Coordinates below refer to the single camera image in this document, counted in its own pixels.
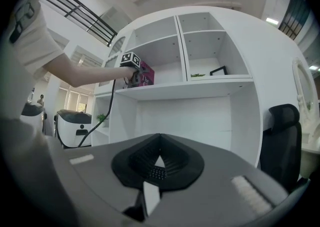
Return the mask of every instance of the picture frame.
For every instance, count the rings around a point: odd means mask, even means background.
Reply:
[[[210,71],[210,76],[228,75],[226,66]]]

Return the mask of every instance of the person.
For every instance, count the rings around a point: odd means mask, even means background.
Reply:
[[[40,99],[38,101],[36,101],[38,104],[41,104],[42,106],[44,106],[44,95],[40,95]]]
[[[33,1],[33,4],[40,5],[39,0]],[[10,41],[17,59],[35,80],[49,72],[76,88],[120,78],[132,78],[136,71],[132,67],[100,68],[73,64],[51,37],[41,7],[38,6],[40,9],[35,13],[34,7],[30,7],[31,4],[32,0],[19,0],[16,4],[12,15],[14,18],[11,20],[14,28],[11,27],[13,31]]]

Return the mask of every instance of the person's arm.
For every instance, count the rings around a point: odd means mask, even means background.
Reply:
[[[125,77],[131,79],[136,71],[131,67],[99,68],[76,66],[64,53],[48,62],[43,68],[74,88]]]

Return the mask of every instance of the pink box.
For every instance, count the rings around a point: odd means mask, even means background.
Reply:
[[[140,62],[140,68],[143,69],[143,72],[139,75],[139,84],[135,84],[132,87],[153,85],[155,83],[155,71],[142,60]]]

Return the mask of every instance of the white shirt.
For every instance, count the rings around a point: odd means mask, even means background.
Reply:
[[[38,16],[13,44],[16,57],[35,80],[43,77],[47,71],[43,66],[64,52],[51,37],[40,9]]]

